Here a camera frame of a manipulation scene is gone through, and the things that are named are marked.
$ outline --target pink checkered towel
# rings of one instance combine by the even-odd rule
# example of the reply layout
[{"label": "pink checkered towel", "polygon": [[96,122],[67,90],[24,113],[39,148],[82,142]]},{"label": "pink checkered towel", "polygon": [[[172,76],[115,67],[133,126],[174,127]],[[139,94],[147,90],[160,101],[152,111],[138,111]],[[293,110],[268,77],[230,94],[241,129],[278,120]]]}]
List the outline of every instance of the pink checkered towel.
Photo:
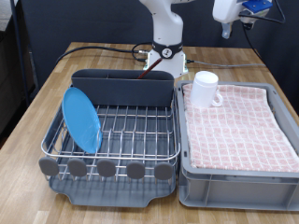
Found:
[{"label": "pink checkered towel", "polygon": [[266,90],[221,85],[223,106],[210,108],[193,106],[192,84],[183,90],[192,167],[299,172],[299,158],[278,127]]}]

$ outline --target rack tray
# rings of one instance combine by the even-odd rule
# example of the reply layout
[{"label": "rack tray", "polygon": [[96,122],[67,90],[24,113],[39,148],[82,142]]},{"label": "rack tray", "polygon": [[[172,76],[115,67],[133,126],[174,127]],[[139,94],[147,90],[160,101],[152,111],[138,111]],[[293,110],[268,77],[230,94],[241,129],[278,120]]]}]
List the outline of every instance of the rack tray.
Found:
[{"label": "rack tray", "polygon": [[[103,142],[98,153],[89,154],[74,143],[59,108],[42,142],[42,150],[59,167],[59,174],[49,179],[50,187],[67,195],[73,204],[98,206],[145,207],[152,199],[172,193],[179,154],[176,107],[97,106],[96,109],[102,123]],[[71,175],[68,167],[71,159],[85,162],[85,176]],[[96,164],[101,159],[115,164],[116,173],[112,177],[99,175]],[[128,177],[127,166],[132,161],[144,164],[143,178]],[[161,165],[166,169],[171,167],[169,179],[156,178],[155,169]]]},{"label": "rack tray", "polygon": [[[183,85],[178,83],[178,112],[181,133],[179,200],[192,207],[299,211],[299,174],[279,172],[232,171],[192,168],[185,123]],[[264,83],[221,82],[267,90],[268,104],[275,113],[280,129],[293,148],[299,148],[299,130],[273,86]]]}]

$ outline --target dish rack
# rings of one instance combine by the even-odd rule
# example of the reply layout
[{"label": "dish rack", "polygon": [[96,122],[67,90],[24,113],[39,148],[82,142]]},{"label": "dish rack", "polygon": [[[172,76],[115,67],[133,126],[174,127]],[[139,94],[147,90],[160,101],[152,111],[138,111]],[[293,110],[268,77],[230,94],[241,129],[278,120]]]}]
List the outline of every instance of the dish rack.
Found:
[{"label": "dish rack", "polygon": [[[172,76],[161,72],[149,74],[149,78],[171,77],[166,82],[158,82],[164,83],[161,90],[164,93],[167,91],[172,97],[169,97],[169,101],[161,97],[161,101],[157,100],[160,105],[139,106],[137,103],[152,104],[152,96],[147,97],[147,94],[162,94],[162,91],[152,88],[156,86],[157,80],[135,82],[140,71],[78,72],[73,77],[95,73],[96,80],[87,77],[80,77],[80,80],[74,78],[73,84],[98,103],[101,103],[102,98],[95,97],[101,95],[96,91],[103,91],[108,85],[113,87],[128,83],[123,85],[127,90],[116,89],[107,96],[110,99],[103,98],[106,102],[116,102],[119,105],[94,106],[103,134],[101,147],[94,154],[87,153],[76,145],[65,126],[62,108],[58,109],[41,144],[46,157],[39,161],[50,187],[57,193],[65,194],[72,204],[95,206],[145,207],[152,199],[171,194],[176,188],[180,152],[177,138],[177,100]],[[133,91],[136,91],[136,88],[132,85],[140,88],[145,82],[149,89],[143,94],[135,94]],[[94,83],[94,87],[99,90],[88,92]],[[124,94],[137,97],[130,100],[131,105],[121,105]]]}]

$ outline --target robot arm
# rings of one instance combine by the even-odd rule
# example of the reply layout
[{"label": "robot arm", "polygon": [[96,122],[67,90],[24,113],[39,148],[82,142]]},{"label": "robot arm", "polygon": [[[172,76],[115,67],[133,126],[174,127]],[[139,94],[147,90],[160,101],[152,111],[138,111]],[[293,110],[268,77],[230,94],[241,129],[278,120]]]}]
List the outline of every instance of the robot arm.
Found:
[{"label": "robot arm", "polygon": [[240,19],[240,13],[264,17],[271,6],[273,6],[272,0],[215,0],[213,17],[215,21],[222,24],[222,37],[228,39],[231,36],[234,21],[241,20],[250,24],[251,28],[256,22],[255,19]]},{"label": "robot arm", "polygon": [[[159,58],[164,60],[154,70],[166,71],[174,77],[188,73],[186,56],[182,51],[183,21],[171,11],[172,4],[190,3],[194,0],[139,0],[145,5],[153,19],[153,50],[148,55],[145,69]],[[239,20],[239,14],[265,16],[272,6],[272,0],[215,0],[213,17],[221,22],[224,38],[229,38],[232,24]],[[242,17],[244,23],[251,28],[256,21]]]}]

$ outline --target gray plastic bin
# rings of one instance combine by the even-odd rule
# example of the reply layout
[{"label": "gray plastic bin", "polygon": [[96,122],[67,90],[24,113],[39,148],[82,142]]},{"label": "gray plastic bin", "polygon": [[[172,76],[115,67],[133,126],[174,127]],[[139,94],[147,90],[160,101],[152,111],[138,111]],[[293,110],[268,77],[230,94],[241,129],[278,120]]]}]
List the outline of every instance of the gray plastic bin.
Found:
[{"label": "gray plastic bin", "polygon": [[[192,168],[185,122],[183,85],[178,83],[178,112],[181,134],[179,200],[191,207],[219,207],[299,211],[299,174],[278,172],[231,171]],[[221,82],[267,90],[268,103],[281,130],[293,148],[299,148],[298,126],[273,86],[264,83]]]}]

